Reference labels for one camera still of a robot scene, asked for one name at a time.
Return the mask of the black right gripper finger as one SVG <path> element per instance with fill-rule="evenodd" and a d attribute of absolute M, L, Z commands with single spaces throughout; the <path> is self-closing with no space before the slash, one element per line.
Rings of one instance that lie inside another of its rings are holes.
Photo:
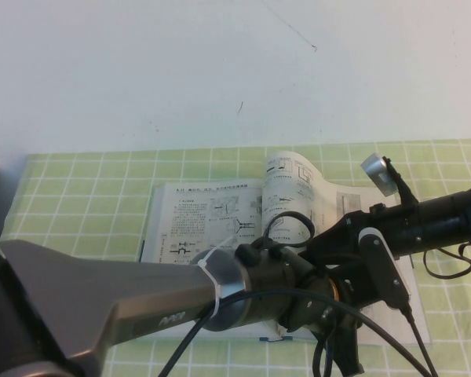
<path fill-rule="evenodd" d="M 342 218 L 334 226 L 314 237 L 309 252 L 352 252 L 351 218 Z"/>
<path fill-rule="evenodd" d="M 362 260 L 352 249 L 349 239 L 331 237 L 326 234 L 319 235 L 308 243 L 303 251 L 303 259 L 317 267 Z"/>

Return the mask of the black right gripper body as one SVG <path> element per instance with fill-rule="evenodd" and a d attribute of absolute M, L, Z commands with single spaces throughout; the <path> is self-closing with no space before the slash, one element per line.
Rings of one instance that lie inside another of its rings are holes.
<path fill-rule="evenodd" d="M 394 255 L 407 255 L 471 241 L 471 191 L 409 205 L 376 204 L 366 213 L 345 215 L 338 236 L 354 241 L 365 228 L 377 229 Z"/>

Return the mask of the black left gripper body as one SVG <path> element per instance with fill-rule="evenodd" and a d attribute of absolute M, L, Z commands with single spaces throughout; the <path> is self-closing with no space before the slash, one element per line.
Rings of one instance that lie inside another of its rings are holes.
<path fill-rule="evenodd" d="M 320 276 L 324 286 L 322 295 L 344 303 L 358 313 L 378 300 L 374 283 L 360 260 L 327 260 L 320 264 Z M 357 339 L 355 333 L 366 327 L 362 320 L 343 310 L 328 304 L 323 306 L 320 333 L 324 337 Z"/>

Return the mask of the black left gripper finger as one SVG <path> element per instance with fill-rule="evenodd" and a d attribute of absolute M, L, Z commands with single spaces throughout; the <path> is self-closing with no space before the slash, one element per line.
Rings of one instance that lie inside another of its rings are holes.
<path fill-rule="evenodd" d="M 342 376 L 358 376 L 365 372 L 359 359 L 356 332 L 336 334 L 336 365 Z"/>

